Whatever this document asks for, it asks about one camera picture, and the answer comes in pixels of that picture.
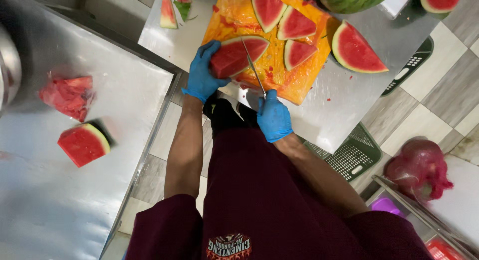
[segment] hand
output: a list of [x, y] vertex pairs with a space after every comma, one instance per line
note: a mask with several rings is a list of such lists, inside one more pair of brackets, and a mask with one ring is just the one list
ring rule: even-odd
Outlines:
[[195, 58], [190, 65], [190, 75], [183, 94], [188, 94], [201, 100], [203, 104], [218, 88], [226, 86], [231, 79], [221, 80], [214, 78], [208, 71], [211, 56], [221, 47], [221, 42], [212, 40], [198, 48]]
[[291, 134], [291, 116], [288, 108], [279, 102], [278, 92], [274, 89], [266, 92], [266, 101], [260, 98], [258, 125], [268, 142], [278, 141]]

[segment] forearm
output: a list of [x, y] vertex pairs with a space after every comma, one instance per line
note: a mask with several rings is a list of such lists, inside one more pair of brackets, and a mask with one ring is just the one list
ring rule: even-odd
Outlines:
[[203, 166], [202, 103], [185, 95], [166, 164], [165, 198], [176, 194], [198, 196]]
[[325, 161], [309, 151], [292, 133], [274, 145], [296, 166], [322, 202], [346, 218], [369, 209], [349, 183]]

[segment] purple container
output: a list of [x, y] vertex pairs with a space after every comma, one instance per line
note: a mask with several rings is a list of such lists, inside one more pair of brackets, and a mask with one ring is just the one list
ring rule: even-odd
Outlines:
[[389, 212], [405, 218], [404, 214], [394, 205], [392, 200], [387, 197], [374, 200], [374, 202], [371, 203], [371, 210]]

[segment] knife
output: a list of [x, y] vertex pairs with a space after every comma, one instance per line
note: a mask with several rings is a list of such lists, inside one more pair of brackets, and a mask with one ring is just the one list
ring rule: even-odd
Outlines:
[[256, 68], [253, 65], [253, 61], [251, 60], [251, 56], [249, 55], [248, 49], [246, 48], [246, 44], [243, 41], [243, 37], [240, 36], [241, 42], [243, 42], [244, 49], [246, 50], [246, 57], [248, 58], [248, 63], [251, 69], [253, 70], [256, 79], [258, 80], [258, 83], [260, 84], [261, 90], [263, 90], [263, 98], [266, 100], [266, 92], [264, 91], [263, 85], [261, 84], [260, 78], [258, 77], [258, 73], [256, 73]]

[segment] red plastic bag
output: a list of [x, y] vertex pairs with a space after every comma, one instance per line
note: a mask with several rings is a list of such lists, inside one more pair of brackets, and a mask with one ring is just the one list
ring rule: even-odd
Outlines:
[[61, 113], [85, 121], [93, 98], [91, 76], [71, 80], [53, 79], [39, 92], [40, 99]]
[[386, 166], [384, 175], [402, 193], [418, 202], [439, 199], [453, 187], [446, 177], [447, 164], [439, 146], [430, 140], [412, 140]]

